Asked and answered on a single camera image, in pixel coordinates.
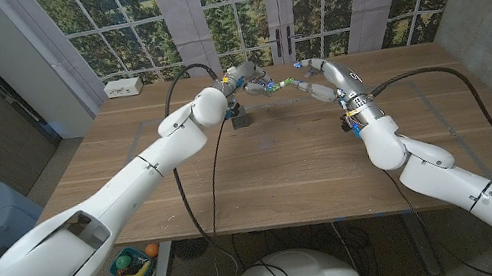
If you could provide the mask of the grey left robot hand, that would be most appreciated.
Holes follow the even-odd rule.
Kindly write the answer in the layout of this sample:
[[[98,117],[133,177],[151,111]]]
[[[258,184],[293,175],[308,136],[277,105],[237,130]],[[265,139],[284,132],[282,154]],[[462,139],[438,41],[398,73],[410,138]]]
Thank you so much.
[[[273,84],[273,79],[262,67],[248,61],[227,69],[225,75],[217,79],[213,86],[223,93],[228,104],[232,104],[239,91],[250,96],[271,96]]]

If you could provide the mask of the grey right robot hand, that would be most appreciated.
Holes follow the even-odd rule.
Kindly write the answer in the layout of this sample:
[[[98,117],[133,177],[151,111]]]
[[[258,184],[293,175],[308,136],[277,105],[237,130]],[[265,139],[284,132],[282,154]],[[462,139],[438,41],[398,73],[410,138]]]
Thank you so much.
[[[307,76],[322,74],[326,81],[332,83],[334,88],[329,88],[322,84],[294,81],[293,85],[298,90],[309,93],[316,100],[324,103],[332,103],[336,99],[352,99],[355,96],[365,93],[362,79],[358,77],[350,68],[333,63],[330,60],[311,58],[297,61],[294,66],[298,69],[307,69]]]

